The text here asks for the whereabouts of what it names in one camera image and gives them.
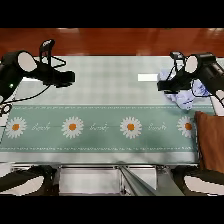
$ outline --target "flower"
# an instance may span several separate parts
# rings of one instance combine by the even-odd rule
[[[177,127],[179,131],[182,131],[182,135],[185,135],[185,137],[193,137],[193,123],[190,117],[185,116],[179,119]]]
[[[14,117],[6,126],[6,135],[8,138],[17,138],[26,130],[26,121],[22,117]]]
[[[126,138],[130,139],[139,136],[141,134],[140,131],[142,130],[140,121],[138,119],[135,119],[134,117],[126,117],[126,119],[123,119],[120,127],[120,131],[123,131],[123,135],[126,135]]]
[[[66,119],[65,122],[63,122],[62,125],[62,131],[64,132],[63,135],[66,135],[66,138],[70,137],[75,138],[76,136],[79,136],[82,134],[83,130],[83,121],[79,119],[78,117],[69,117],[69,119]]]

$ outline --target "towel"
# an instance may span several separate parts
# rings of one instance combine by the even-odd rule
[[[201,169],[224,173],[224,116],[195,113]]]
[[[166,80],[170,73],[169,69],[163,69],[158,74],[158,80]],[[196,96],[208,96],[209,92],[200,80],[195,80],[193,85],[193,92]],[[165,94],[167,98],[175,102],[181,109],[190,110],[193,105],[195,96],[190,90],[181,90],[178,94]]]

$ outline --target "blue cloth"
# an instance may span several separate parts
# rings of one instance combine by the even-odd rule
[[[170,73],[169,69],[163,69],[158,74],[158,80],[166,80]],[[193,92],[196,96],[208,96],[209,92],[205,88],[205,86],[201,83],[200,80],[195,80],[193,85]],[[192,94],[190,90],[181,90],[178,94],[165,94],[167,98],[171,99],[173,102],[181,108],[185,110],[190,110],[192,108],[195,96]]]

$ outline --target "orange flower center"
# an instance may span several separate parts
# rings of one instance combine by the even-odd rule
[[[70,125],[69,125],[69,129],[70,129],[71,131],[74,131],[74,130],[76,129],[76,124],[70,124]]]
[[[190,131],[192,129],[192,125],[190,123],[186,123],[185,128]]]
[[[135,129],[135,126],[133,124],[128,124],[128,130],[133,131]]]
[[[12,130],[13,131],[17,131],[19,129],[19,124],[14,124],[13,126],[12,126]]]

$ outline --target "wooden floor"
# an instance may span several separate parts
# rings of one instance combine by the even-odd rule
[[[55,39],[53,55],[185,55],[212,52],[224,56],[223,28],[0,28],[0,56]]]

